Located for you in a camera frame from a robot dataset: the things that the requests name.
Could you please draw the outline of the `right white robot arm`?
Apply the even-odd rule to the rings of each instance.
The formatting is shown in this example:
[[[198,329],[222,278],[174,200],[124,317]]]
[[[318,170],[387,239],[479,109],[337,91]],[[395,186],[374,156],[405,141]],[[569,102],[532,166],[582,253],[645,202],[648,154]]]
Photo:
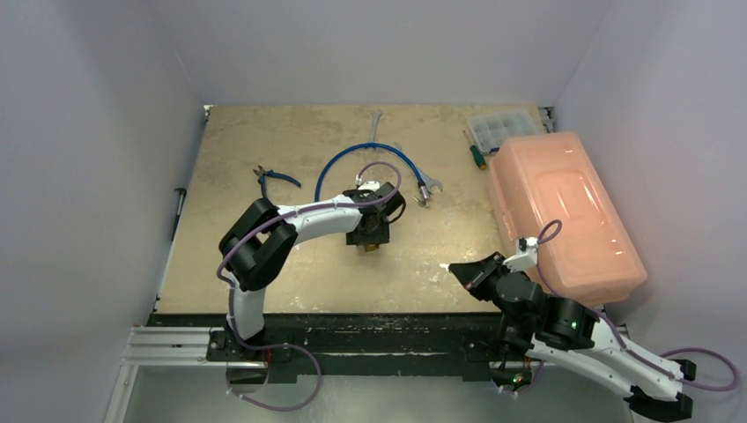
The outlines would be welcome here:
[[[648,419],[677,422],[692,416],[684,393],[696,366],[666,360],[630,340],[593,309],[545,290],[527,275],[537,254],[509,258],[495,253],[471,263],[452,263],[449,272],[474,298],[501,312],[491,347],[504,358],[530,357],[554,363],[601,384]]]

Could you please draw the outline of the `silver key bunch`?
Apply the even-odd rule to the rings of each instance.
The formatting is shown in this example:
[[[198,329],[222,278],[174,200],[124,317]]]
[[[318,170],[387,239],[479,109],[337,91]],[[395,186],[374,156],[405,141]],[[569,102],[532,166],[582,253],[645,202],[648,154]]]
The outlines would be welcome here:
[[[430,200],[428,198],[422,198],[422,197],[413,197],[415,202],[418,204],[418,206],[423,208],[429,208],[430,207]]]

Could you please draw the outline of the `blue cable lock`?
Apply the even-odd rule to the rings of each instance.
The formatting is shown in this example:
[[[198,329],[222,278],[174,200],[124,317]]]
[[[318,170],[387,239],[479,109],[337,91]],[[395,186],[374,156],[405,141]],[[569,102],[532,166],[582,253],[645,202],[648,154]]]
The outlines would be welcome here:
[[[325,181],[326,176],[328,175],[331,168],[337,164],[339,161],[347,158],[347,157],[354,157],[357,161],[362,162],[362,159],[384,159],[386,156],[390,156],[391,158],[396,157],[396,161],[399,161],[401,165],[404,165],[406,168],[408,168],[414,175],[415,181],[418,183],[418,179],[413,172],[413,170],[410,168],[410,166],[406,163],[406,160],[411,160],[414,164],[415,162],[413,159],[411,159],[408,155],[406,155],[400,148],[397,148],[392,145],[385,145],[382,143],[362,143],[357,145],[352,145],[350,147],[347,147],[343,149],[341,152],[338,152],[335,154],[322,168],[322,171],[319,173],[319,176],[317,177],[315,186],[314,186],[314,201],[320,201],[322,199],[322,185]]]

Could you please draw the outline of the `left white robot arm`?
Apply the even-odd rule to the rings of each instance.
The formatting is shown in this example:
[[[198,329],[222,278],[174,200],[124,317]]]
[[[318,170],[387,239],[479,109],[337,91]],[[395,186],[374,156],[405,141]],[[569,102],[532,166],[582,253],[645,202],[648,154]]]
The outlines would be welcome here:
[[[252,360],[262,351],[266,289],[294,247],[341,234],[350,247],[376,250],[389,243],[390,227],[405,208],[404,196],[390,182],[300,206],[279,206],[267,198],[254,201],[218,244],[222,260],[217,275],[229,285],[229,350],[240,360]]]

